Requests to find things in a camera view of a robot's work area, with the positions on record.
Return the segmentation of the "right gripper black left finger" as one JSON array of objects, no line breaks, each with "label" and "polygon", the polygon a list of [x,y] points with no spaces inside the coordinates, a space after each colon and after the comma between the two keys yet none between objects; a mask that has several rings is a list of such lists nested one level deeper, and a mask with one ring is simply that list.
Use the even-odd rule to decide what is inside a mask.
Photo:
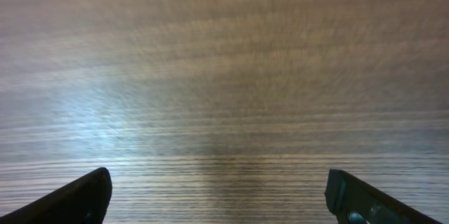
[{"label": "right gripper black left finger", "polygon": [[112,197],[109,171],[100,167],[1,217],[1,224],[102,224]]}]

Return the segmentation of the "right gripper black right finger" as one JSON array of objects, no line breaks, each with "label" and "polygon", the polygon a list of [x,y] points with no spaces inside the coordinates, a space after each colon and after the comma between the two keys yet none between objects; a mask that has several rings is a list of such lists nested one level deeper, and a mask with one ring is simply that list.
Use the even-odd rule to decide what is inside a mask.
[{"label": "right gripper black right finger", "polygon": [[441,224],[339,169],[329,170],[325,197],[339,224]]}]

